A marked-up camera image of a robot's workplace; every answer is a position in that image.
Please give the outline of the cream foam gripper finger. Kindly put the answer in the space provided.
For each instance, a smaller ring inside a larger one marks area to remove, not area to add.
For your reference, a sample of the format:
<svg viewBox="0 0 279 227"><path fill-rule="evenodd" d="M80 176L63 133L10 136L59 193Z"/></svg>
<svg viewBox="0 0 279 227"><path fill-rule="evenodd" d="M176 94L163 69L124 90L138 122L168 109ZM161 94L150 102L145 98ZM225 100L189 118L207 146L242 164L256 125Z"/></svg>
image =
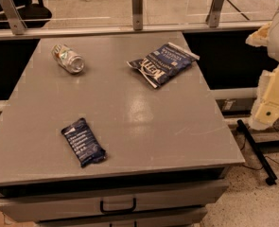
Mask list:
<svg viewBox="0 0 279 227"><path fill-rule="evenodd" d="M246 44L268 49L270 58L279 62L279 26L271 22L248 36ZM256 100L253 103L249 126L262 131L279 119L279 64L272 71L263 70L258 81Z"/></svg>

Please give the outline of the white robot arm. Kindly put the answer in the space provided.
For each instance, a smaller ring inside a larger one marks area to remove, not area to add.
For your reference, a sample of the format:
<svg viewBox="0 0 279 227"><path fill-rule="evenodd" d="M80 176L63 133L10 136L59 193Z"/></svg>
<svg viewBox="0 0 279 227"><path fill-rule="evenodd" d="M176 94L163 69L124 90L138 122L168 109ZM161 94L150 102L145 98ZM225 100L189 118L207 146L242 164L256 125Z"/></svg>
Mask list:
<svg viewBox="0 0 279 227"><path fill-rule="evenodd" d="M246 44L265 46L268 56L279 62L279 12L246 39ZM249 126L262 131L279 119L279 64L272 71L263 70L258 81Z"/></svg>

